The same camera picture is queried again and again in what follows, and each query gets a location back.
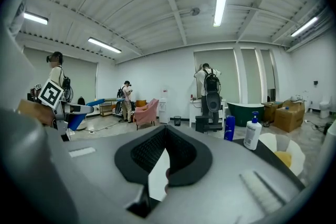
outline person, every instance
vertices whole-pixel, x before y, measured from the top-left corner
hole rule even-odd
[[[209,107],[206,101],[206,91],[205,91],[205,86],[204,86],[204,80],[205,80],[205,76],[207,75],[205,70],[208,73],[211,73],[211,69],[213,70],[213,73],[218,77],[221,75],[221,72],[213,69],[209,66],[208,63],[205,63],[203,65],[199,66],[199,69],[197,70],[197,72],[194,75],[194,78],[200,80],[200,82],[202,83],[202,87],[201,87],[201,96],[202,96],[202,115],[203,116],[208,116],[209,115]],[[219,113],[218,112],[214,112],[213,113],[213,124],[218,124],[218,120],[219,120]]]
[[[124,116],[124,120],[128,121],[128,123],[132,123],[131,115],[132,115],[132,104],[131,104],[131,90],[130,87],[131,83],[127,80],[125,81],[124,85],[121,87],[123,92],[123,97],[125,100],[122,102],[122,114]]]
[[[48,56],[49,65],[52,68],[49,79],[62,87],[64,81],[64,73],[62,69],[63,54],[55,51],[52,55]]]
[[[2,24],[8,30],[8,33],[14,38],[17,36],[22,27],[25,11],[26,0],[2,0],[0,7]],[[59,71],[59,68],[55,69],[55,67],[52,68],[49,78],[53,81],[56,80],[55,82],[57,84],[62,84],[62,76],[59,80],[57,80],[57,73],[61,71]],[[39,103],[29,102],[27,100],[21,100],[17,110],[21,111],[23,114],[37,118],[42,124],[48,126],[52,126],[52,122],[55,118],[55,115],[50,107]]]

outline black pants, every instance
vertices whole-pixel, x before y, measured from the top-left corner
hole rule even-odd
[[[213,124],[218,124],[219,113],[213,112]],[[209,108],[206,102],[206,96],[202,96],[202,116],[209,116]]]

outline white ceiling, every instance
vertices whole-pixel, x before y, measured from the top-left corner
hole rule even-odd
[[[192,16],[192,8],[201,12]],[[213,27],[215,0],[27,0],[27,11],[47,26],[25,21],[20,39],[63,43],[117,62],[154,52],[212,42],[263,42],[291,47],[332,25],[324,0],[227,0],[220,27]],[[321,20],[293,39],[313,16]],[[122,50],[115,54],[87,42],[96,38]]]

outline trash can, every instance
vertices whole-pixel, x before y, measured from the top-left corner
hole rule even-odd
[[[175,126],[181,126],[181,117],[180,116],[175,116],[174,117],[174,125]]]

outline yellow object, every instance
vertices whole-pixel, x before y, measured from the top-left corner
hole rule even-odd
[[[290,155],[288,152],[283,151],[275,151],[274,152],[277,157],[282,160],[282,162],[289,168],[292,164],[292,155]]]
[[[137,108],[140,108],[142,106],[145,106],[147,104],[147,101],[146,100],[137,100],[136,103],[135,103],[135,106]]]

